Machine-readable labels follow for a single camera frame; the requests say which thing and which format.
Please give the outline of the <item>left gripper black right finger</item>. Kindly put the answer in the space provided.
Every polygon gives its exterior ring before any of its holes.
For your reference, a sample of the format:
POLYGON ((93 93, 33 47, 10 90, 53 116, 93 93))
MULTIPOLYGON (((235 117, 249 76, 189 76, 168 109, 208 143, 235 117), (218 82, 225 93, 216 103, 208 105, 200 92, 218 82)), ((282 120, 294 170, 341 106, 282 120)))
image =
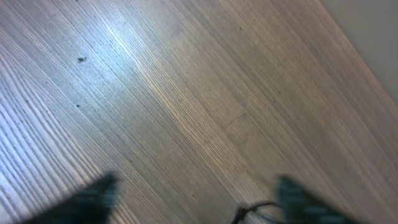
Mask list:
POLYGON ((360 224, 361 222, 332 207, 309 189, 287 175, 278 178, 277 194, 286 223, 360 224))

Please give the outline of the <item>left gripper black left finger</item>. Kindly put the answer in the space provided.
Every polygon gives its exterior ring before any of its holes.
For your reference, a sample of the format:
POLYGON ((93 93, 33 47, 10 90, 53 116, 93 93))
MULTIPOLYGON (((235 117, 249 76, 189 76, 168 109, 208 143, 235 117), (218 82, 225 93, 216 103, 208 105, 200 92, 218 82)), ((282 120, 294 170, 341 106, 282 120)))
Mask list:
POLYGON ((108 173, 22 224, 107 224, 118 196, 118 178, 108 173))

